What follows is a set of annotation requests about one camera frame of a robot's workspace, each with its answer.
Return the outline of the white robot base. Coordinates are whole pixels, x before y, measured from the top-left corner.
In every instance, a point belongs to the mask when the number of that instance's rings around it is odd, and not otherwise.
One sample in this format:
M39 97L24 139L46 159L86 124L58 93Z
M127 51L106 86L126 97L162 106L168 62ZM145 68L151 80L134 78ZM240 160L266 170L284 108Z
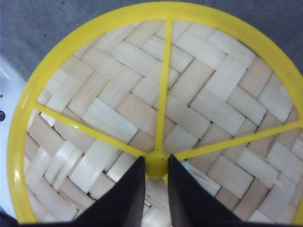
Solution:
M5 117L0 122L0 210L13 218L16 218L16 214L9 193L7 145L13 113L25 83L22 76L2 56L0 58L0 110L4 112Z

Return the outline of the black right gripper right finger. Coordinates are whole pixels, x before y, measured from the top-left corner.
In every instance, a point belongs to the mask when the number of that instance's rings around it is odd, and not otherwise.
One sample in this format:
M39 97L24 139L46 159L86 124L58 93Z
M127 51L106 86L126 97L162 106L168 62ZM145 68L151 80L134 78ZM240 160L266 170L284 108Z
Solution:
M174 227L240 227L244 224L206 191L174 155L168 160L168 195Z

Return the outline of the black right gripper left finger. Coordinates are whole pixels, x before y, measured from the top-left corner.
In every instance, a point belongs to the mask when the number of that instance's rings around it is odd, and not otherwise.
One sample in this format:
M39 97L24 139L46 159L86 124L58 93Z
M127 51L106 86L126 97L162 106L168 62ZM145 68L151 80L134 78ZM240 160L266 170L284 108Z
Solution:
M145 160L140 156L104 196L71 225L73 227L140 227L145 197Z

